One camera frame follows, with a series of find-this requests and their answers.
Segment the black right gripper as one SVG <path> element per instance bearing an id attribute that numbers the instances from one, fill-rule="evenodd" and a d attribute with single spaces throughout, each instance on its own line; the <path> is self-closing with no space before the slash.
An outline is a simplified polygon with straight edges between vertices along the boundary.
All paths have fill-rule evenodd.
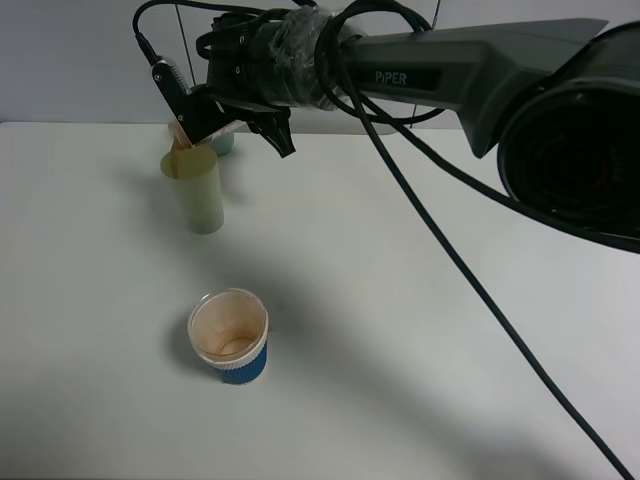
<path id="1" fill-rule="evenodd" d="M 226 12 L 196 39 L 208 61 L 206 89 L 222 104 L 258 112 L 248 122 L 285 158 L 296 152 L 290 130 L 292 67 L 284 12 Z"/>

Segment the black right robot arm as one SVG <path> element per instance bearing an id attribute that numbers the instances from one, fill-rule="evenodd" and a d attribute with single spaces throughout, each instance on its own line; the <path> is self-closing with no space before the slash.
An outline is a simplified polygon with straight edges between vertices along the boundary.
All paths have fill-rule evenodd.
<path id="1" fill-rule="evenodd" d="M 539 223 L 639 249 L 639 25 L 560 19 L 436 30 L 396 1 L 333 13 L 223 7 L 196 41 L 209 94 L 263 111 L 339 109 L 408 134 L 380 100 L 451 111 L 472 153 L 497 154 L 503 193 L 471 187 Z"/>

